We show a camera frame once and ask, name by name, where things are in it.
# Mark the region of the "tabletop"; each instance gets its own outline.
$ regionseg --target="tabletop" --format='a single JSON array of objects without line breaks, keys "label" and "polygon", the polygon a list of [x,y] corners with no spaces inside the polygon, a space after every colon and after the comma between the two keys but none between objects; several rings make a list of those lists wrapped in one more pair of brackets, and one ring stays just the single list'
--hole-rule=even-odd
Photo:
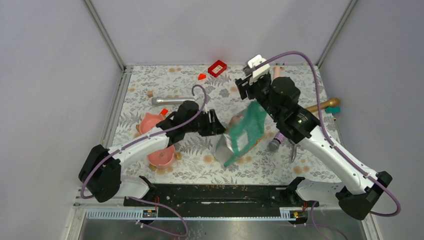
[{"label": "tabletop", "polygon": [[[155,97],[192,97],[192,86],[201,84],[210,96],[208,108],[215,109],[220,122],[228,123],[234,114],[250,103],[248,99],[240,99],[235,85],[235,79],[244,77],[243,66],[229,65],[216,78],[207,74],[207,68],[206,65],[134,66],[113,145],[123,144],[137,137],[136,125],[146,113],[159,114],[164,107],[170,112],[177,110],[178,105],[152,106],[148,91],[153,91]],[[328,98],[319,70],[315,70],[319,78],[320,100],[323,102]],[[201,73],[205,73],[207,78],[198,80]],[[302,107],[316,104],[315,84],[308,65],[282,66],[280,76],[290,77],[300,89],[299,104]],[[195,89],[195,94],[201,93],[200,89]],[[325,128],[338,141],[334,117],[324,111],[322,113]],[[268,151],[267,144],[277,131],[275,123],[268,116],[265,119],[264,137],[258,145],[228,167],[223,167],[211,154],[220,136],[201,137],[197,133],[188,133],[174,145],[182,159],[176,160],[172,167],[152,171],[144,157],[125,169],[124,174],[145,176],[152,183],[171,184],[287,185],[296,177],[320,182],[340,181],[326,165],[302,147],[297,148],[296,159],[290,162],[292,146],[288,140],[284,140],[277,152]]]}]

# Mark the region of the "metal floor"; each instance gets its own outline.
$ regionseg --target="metal floor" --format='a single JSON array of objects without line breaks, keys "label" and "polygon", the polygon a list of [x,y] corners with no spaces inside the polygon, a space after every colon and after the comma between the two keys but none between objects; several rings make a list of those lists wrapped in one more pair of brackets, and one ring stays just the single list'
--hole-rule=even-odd
[{"label": "metal floor", "polygon": [[[341,210],[314,211],[315,222],[336,226],[350,240],[367,239],[360,221]],[[187,221],[188,237],[173,237],[147,227],[140,228],[133,220],[86,219],[79,240],[318,240],[322,239],[314,226],[293,227],[286,221],[261,220],[205,220]],[[157,220],[152,226],[182,233],[180,221]],[[344,240],[337,231],[326,227],[320,230],[331,240]]]}]

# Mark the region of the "bottle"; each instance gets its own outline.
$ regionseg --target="bottle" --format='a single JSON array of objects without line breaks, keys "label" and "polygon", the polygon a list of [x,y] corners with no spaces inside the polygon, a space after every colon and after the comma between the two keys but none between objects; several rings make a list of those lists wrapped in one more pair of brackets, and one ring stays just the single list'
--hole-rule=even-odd
[{"label": "bottle", "polygon": [[268,150],[272,153],[275,153],[278,151],[278,148],[280,147],[281,143],[284,141],[284,135],[281,132],[277,132],[274,139],[271,140],[268,143]]}]

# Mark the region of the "leaf pattern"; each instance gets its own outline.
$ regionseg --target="leaf pattern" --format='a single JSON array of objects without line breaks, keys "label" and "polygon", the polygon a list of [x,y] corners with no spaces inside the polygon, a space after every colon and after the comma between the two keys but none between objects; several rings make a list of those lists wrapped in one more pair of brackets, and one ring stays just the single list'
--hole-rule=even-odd
[{"label": "leaf pattern", "polygon": [[[122,111],[114,134],[113,145],[124,144],[134,138],[139,124],[146,113],[158,114],[163,108],[170,112],[178,109],[177,105],[152,106],[147,96],[153,91],[155,97],[176,96],[191,97],[191,88],[195,84],[205,87],[210,101],[209,109],[215,109],[218,119],[228,123],[231,117],[244,110],[249,104],[247,99],[241,100],[235,80],[244,78],[241,65],[229,65],[220,76],[208,76],[199,81],[200,73],[206,73],[208,66],[135,66],[129,81]],[[321,101],[327,100],[320,73],[319,91]],[[315,86],[312,72],[308,66],[284,66],[281,75],[290,77],[300,89],[299,104],[309,107],[316,104]],[[338,140],[334,117],[325,112],[324,125],[329,133]],[[270,117],[265,119],[267,133],[278,131]],[[212,151],[220,136],[201,137],[196,133],[188,133],[184,139],[176,143],[175,149],[181,152],[182,160],[175,161],[172,169],[158,172],[148,168],[146,157],[124,170],[125,175],[146,176],[152,183],[175,184],[289,184],[295,177],[305,177],[313,181],[339,182],[337,176],[309,151],[298,147],[297,157],[290,162],[292,145],[286,139],[277,152],[270,152],[267,144],[273,136],[264,138],[235,164],[224,168],[222,163],[211,160]]]}]

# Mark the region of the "white wall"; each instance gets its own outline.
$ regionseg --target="white wall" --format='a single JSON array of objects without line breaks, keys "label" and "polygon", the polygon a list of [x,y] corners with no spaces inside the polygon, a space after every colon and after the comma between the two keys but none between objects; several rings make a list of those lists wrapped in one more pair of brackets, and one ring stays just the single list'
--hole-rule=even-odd
[{"label": "white wall", "polygon": [[[349,0],[93,0],[127,65],[317,61]],[[296,56],[286,63],[302,63]]]},{"label": "white wall", "polygon": [[[402,205],[378,217],[385,240],[422,239],[424,1],[359,1],[321,68],[346,148],[376,171]],[[391,213],[386,195],[374,207]]]},{"label": "white wall", "polygon": [[119,74],[82,1],[0,1],[0,239],[61,237]]}]

